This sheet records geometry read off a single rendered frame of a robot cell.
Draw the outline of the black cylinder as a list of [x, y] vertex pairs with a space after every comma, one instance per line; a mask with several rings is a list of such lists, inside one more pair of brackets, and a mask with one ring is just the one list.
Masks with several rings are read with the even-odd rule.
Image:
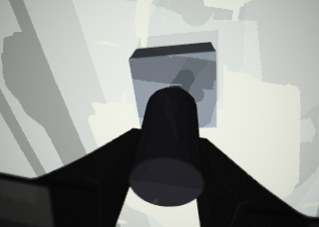
[[180, 88], [156, 91], [147, 103], [129, 175], [132, 192], [153, 205], [181, 206], [203, 190], [202, 169], [193, 96]]

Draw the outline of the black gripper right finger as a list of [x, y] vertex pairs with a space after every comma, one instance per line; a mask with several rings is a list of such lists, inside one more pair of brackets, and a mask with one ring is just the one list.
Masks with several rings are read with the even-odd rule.
[[203, 190], [196, 198], [200, 227], [319, 227], [251, 177], [207, 138], [200, 138]]

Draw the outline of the grey rectangular block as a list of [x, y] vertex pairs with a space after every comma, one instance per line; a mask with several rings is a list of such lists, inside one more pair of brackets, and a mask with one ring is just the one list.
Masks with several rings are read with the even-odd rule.
[[163, 88], [187, 91], [199, 128], [217, 127], [216, 52], [210, 42], [136, 48], [129, 64], [141, 128], [150, 96]]

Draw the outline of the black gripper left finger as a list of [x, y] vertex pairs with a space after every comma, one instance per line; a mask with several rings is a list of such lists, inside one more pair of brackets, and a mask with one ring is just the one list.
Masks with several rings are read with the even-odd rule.
[[116, 227], [140, 132], [132, 128], [45, 175], [0, 172], [0, 227]]

